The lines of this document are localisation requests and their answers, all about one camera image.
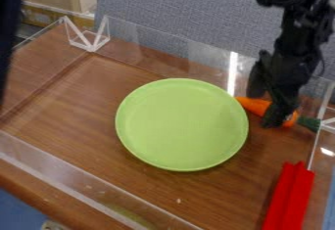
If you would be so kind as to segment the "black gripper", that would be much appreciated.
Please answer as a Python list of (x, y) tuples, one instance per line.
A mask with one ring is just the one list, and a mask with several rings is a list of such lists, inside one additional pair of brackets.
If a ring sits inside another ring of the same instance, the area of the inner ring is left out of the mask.
[(279, 38), (274, 53), (259, 51), (251, 69), (246, 95), (262, 98), (267, 93), (271, 104), (262, 117), (262, 127), (281, 127), (299, 106), (299, 92), (307, 85), (322, 62), (319, 46)]

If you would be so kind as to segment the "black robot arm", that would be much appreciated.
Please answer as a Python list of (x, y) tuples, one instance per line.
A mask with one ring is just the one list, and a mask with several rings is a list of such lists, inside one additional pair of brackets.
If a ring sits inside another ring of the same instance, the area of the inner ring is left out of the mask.
[(279, 127), (299, 107), (299, 93), (315, 69), (325, 65), (321, 46), (334, 32), (333, 0), (257, 0), (285, 10), (282, 33), (271, 52), (262, 50), (250, 72), (246, 94), (273, 99), (262, 126)]

